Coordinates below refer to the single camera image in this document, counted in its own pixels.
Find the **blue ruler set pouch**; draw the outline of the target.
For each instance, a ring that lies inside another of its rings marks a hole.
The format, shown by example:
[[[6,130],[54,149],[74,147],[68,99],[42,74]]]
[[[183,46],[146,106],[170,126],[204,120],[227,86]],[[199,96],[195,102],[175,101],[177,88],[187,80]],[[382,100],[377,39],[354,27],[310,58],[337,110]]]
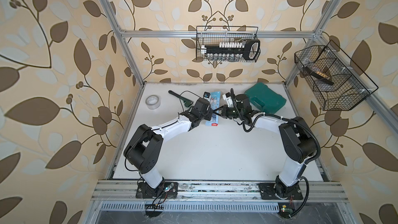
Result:
[[[211,106],[212,110],[219,108],[220,98],[221,98],[220,91],[210,93],[210,99],[208,99],[208,101],[210,102],[210,106]],[[219,122],[219,116],[212,114],[211,119],[207,120],[205,125],[210,126],[210,127],[216,127],[216,126],[218,126],[218,122]]]

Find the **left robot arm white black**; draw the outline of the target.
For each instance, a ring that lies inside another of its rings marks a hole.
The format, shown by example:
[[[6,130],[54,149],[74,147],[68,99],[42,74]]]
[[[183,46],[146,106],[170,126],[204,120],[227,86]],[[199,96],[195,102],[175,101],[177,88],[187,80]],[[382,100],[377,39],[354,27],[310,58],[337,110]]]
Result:
[[[123,151],[125,165],[133,165],[140,174],[138,198],[158,199],[168,191],[177,190],[177,183],[167,183],[156,168],[163,143],[176,136],[198,127],[203,120],[210,121],[212,108],[209,99],[199,98],[188,110],[180,113],[178,118],[167,123],[150,127],[142,124],[133,134]]]

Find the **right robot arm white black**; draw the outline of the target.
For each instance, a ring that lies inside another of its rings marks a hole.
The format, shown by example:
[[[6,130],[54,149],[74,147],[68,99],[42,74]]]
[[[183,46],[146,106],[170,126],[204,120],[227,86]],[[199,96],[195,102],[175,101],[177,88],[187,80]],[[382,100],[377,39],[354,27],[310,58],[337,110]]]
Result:
[[[249,98],[233,92],[223,95],[226,105],[214,110],[214,114],[224,119],[239,119],[238,123],[247,133],[253,129],[265,129],[280,134],[287,155],[284,167],[274,184],[261,183],[259,189],[264,199],[303,199],[299,182],[308,164],[319,158],[319,142],[305,120],[301,117],[284,118],[253,110]]]

